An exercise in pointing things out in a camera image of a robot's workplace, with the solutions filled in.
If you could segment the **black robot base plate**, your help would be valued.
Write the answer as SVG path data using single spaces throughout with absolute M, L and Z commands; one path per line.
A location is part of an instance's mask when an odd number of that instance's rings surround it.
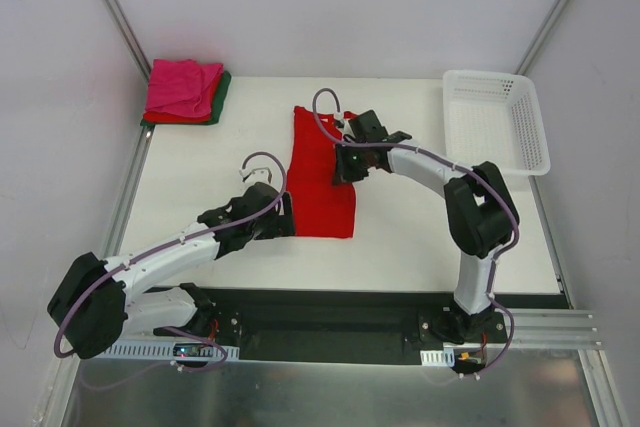
M 467 316 L 450 293 L 203 288 L 176 327 L 237 347 L 243 360 L 417 365 L 447 344 L 507 340 L 501 313 Z

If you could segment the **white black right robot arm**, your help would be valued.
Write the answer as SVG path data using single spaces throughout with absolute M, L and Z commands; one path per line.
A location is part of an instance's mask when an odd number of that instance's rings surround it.
M 429 321 L 429 332 L 443 342 L 463 344 L 490 326 L 496 261 L 517 239 L 519 214 L 499 168 L 485 161 L 456 164 L 422 148 L 402 131 L 390 133 L 369 110 L 333 121 L 336 184 L 365 179 L 381 169 L 411 179 L 445 203 L 450 236 L 460 250 L 458 281 L 449 309 Z

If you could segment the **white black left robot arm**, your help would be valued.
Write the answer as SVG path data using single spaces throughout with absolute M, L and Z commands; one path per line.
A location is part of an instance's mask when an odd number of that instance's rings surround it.
M 180 272 L 295 233 L 292 198 L 256 182 L 225 205 L 200 214 L 174 237 L 145 250 L 98 258 L 87 252 L 67 270 L 47 305 L 58 327 L 54 354 L 96 357 L 122 336 L 153 332 L 212 340 L 222 315 L 194 283 L 159 285 Z

